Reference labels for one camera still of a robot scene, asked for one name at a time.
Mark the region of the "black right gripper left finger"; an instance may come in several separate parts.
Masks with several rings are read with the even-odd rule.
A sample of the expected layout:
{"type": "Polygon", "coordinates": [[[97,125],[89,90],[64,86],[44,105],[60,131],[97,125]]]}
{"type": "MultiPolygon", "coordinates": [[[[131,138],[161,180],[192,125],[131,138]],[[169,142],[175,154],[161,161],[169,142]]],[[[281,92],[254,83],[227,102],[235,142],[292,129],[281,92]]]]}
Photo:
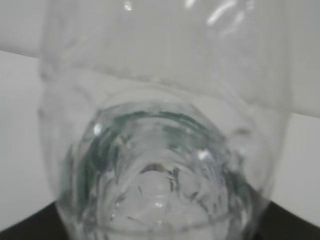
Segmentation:
{"type": "Polygon", "coordinates": [[[52,202],[31,216],[0,231],[2,240],[70,240],[56,206],[52,202]]]}

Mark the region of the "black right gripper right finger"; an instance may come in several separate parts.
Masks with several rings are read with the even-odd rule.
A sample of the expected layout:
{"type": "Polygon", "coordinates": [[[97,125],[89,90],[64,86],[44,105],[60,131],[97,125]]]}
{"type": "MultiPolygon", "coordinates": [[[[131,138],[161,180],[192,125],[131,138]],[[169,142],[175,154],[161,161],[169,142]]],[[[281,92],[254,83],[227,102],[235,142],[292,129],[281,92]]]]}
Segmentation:
{"type": "Polygon", "coordinates": [[[264,212],[256,240],[320,240],[320,228],[272,202],[264,212]]]}

